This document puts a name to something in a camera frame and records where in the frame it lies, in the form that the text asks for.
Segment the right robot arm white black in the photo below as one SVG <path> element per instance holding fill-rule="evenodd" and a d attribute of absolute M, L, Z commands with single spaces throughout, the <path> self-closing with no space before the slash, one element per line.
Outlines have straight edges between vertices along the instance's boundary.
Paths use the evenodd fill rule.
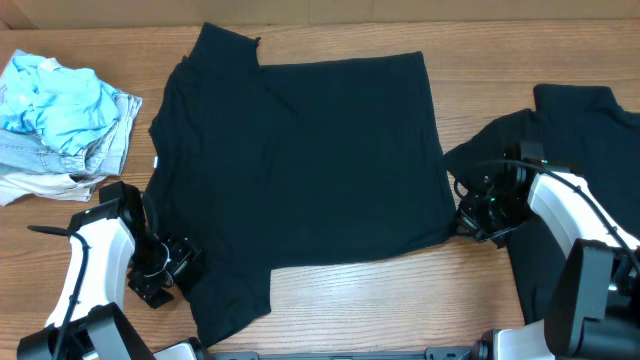
<path fill-rule="evenodd" d="M 519 329 L 490 330 L 469 359 L 636 359 L 639 356 L 639 242 L 591 195 L 586 180 L 546 160 L 539 143 L 504 152 L 501 171 L 460 197 L 462 235 L 502 247 L 532 216 L 565 264 L 548 312 Z"/>

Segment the black t-shirt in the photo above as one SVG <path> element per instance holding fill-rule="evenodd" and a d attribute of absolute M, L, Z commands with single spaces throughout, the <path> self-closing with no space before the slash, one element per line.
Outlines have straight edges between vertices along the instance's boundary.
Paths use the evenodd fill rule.
<path fill-rule="evenodd" d="M 395 257 L 452 231 L 421 53 L 262 65 L 257 50 L 205 24 L 149 130 L 152 226 L 204 251 L 182 292 L 206 346 L 269 313 L 275 269 Z"/>

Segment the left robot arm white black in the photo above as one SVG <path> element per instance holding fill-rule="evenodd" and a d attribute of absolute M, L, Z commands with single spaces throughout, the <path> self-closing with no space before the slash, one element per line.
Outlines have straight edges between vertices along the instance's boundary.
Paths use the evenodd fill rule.
<path fill-rule="evenodd" d="M 203 250 L 189 238 L 158 235 L 152 214 L 135 186 L 117 182 L 68 227 L 31 228 L 67 238 L 72 254 L 56 307 L 43 330 L 20 340 L 18 358 L 208 358 L 195 337 L 152 352 L 124 314 L 127 289 L 156 309 L 172 300 L 169 288 L 187 290 L 204 272 Z"/>

